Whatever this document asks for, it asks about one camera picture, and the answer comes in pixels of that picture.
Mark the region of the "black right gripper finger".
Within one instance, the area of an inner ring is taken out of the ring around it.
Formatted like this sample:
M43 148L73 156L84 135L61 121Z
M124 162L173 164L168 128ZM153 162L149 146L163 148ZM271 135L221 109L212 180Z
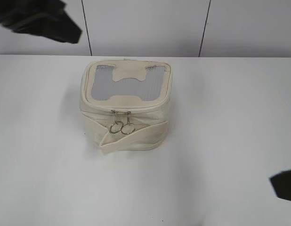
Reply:
M269 178L276 196L280 199L291 199L291 170L282 171Z

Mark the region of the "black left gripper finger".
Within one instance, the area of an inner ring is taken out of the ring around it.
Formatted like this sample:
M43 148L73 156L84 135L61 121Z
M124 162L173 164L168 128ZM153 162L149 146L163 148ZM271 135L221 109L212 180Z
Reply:
M0 25L14 33L77 44L82 30L62 0L0 0Z

